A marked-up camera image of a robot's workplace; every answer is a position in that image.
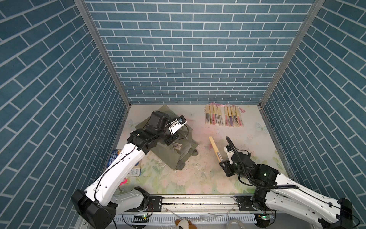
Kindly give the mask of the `brown folding fan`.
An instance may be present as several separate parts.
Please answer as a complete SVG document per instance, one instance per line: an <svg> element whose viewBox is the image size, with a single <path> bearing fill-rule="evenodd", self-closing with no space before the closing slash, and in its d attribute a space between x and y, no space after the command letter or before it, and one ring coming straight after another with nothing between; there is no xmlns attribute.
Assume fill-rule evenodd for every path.
<svg viewBox="0 0 366 229"><path fill-rule="evenodd" d="M214 120L215 120L215 124L218 125L219 124L219 117L218 117L218 111L217 111L217 106L216 105L212 105L213 107L213 116L214 116Z"/></svg>

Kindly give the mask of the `olive green canvas tote bag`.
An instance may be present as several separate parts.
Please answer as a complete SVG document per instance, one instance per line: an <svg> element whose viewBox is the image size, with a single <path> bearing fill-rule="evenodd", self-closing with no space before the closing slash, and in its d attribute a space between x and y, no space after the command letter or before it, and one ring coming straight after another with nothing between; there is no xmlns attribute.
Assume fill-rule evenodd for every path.
<svg viewBox="0 0 366 229"><path fill-rule="evenodd" d="M179 117L166 105L163 105L157 111L169 115L171 121ZM142 139L152 140L152 142L144 142L143 151L146 153L153 152L173 170L183 170L185 162L191 156L198 155L196 150L198 143L192 139L193 130L191 127L185 124L174 135L151 135L144 129L148 120L149 118L136 126L136 132L143 135ZM175 150L172 146L173 142L182 144L181 150Z"/></svg>

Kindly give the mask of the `white red-flecked fan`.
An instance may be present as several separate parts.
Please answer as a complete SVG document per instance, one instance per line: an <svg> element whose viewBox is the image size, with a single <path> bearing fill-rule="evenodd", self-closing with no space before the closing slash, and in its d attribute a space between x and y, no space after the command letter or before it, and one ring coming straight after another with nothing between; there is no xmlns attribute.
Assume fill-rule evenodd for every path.
<svg viewBox="0 0 366 229"><path fill-rule="evenodd" d="M232 112L233 124L235 127L238 127L239 123L238 123L238 119L237 119L235 106L231 107L231 112Z"/></svg>

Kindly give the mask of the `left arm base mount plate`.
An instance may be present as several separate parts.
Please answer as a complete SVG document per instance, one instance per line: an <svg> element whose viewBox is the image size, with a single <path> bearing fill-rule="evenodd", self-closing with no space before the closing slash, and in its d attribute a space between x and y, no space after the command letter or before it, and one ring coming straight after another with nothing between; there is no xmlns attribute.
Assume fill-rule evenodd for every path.
<svg viewBox="0 0 366 229"><path fill-rule="evenodd" d="M144 198L142 204L134 209L127 210L127 212L144 212L149 211L152 213L161 212L163 205L162 196L150 196L149 198Z"/></svg>

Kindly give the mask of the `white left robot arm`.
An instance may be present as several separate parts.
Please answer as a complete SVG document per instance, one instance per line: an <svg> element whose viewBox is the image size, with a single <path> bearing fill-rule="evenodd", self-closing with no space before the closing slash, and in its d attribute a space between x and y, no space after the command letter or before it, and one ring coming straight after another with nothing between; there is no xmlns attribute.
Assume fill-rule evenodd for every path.
<svg viewBox="0 0 366 229"><path fill-rule="evenodd" d="M128 210L146 210L149 193L140 187L119 197L115 191L132 168L159 142L170 145L178 137L178 130L186 124L183 116L171 118L153 111L147 124L134 130L121 153L110 166L85 190L76 190L71 201L77 213L95 229L105 229L114 217Z"/></svg>

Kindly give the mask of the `second-row bamboo folding fan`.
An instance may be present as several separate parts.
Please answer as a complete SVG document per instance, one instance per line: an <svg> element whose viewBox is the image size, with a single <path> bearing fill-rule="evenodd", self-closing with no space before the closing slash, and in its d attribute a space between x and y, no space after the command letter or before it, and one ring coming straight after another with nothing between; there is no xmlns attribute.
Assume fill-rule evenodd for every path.
<svg viewBox="0 0 366 229"><path fill-rule="evenodd" d="M173 143L172 143L172 146L173 146L173 148L174 148L175 150L181 150L181 148L182 148L182 144L180 144L180 143L176 143L176 142L173 142Z"/></svg>

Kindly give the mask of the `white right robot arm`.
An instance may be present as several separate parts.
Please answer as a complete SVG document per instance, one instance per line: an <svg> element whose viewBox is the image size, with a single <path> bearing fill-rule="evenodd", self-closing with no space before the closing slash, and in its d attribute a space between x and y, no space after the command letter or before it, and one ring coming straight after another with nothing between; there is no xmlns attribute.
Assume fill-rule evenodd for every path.
<svg viewBox="0 0 366 229"><path fill-rule="evenodd" d="M255 187L250 198L254 209L279 210L319 229L353 228L355 217L349 200L336 200L314 192L268 165L256 164L242 152L230 151L228 156L219 165L227 177L246 178Z"/></svg>

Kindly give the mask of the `purple folding fan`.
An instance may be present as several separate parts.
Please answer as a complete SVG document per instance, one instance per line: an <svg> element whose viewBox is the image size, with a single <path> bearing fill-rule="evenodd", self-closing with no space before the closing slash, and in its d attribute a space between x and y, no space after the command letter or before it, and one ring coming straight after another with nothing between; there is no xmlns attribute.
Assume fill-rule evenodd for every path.
<svg viewBox="0 0 366 229"><path fill-rule="evenodd" d="M232 116L232 111L231 111L231 107L227 107L228 110L228 117L229 117L229 126L230 127L234 127L234 122L233 122L233 116Z"/></svg>

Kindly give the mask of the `black patterned bamboo folding fan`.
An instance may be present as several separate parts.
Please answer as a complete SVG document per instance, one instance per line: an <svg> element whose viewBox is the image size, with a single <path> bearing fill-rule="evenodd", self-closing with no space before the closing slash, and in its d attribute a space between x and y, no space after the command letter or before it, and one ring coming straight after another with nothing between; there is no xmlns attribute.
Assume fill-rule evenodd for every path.
<svg viewBox="0 0 366 229"><path fill-rule="evenodd" d="M210 105L205 106L205 123L206 124L211 124Z"/></svg>

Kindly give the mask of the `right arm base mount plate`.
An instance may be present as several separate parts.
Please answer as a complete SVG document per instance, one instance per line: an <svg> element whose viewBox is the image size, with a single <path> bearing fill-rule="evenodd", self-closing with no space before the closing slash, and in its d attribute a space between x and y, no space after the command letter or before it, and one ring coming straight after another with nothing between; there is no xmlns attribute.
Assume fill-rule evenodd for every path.
<svg viewBox="0 0 366 229"><path fill-rule="evenodd" d="M275 210L271 210L269 209L267 206L263 206L263 207L255 207L252 204L251 201L251 196L247 196L247 195L239 195L239 196L234 196L233 199L236 201L239 211L263 211L263 212L275 212Z"/></svg>

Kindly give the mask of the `pink folding fan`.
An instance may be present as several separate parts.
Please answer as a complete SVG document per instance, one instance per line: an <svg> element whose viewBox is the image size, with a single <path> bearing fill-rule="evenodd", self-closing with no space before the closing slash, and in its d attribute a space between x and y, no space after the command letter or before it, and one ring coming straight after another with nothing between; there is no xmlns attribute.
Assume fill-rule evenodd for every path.
<svg viewBox="0 0 366 229"><path fill-rule="evenodd" d="M215 125L216 119L215 119L215 113L214 113L214 106L209 105L209 109L210 109L210 124Z"/></svg>

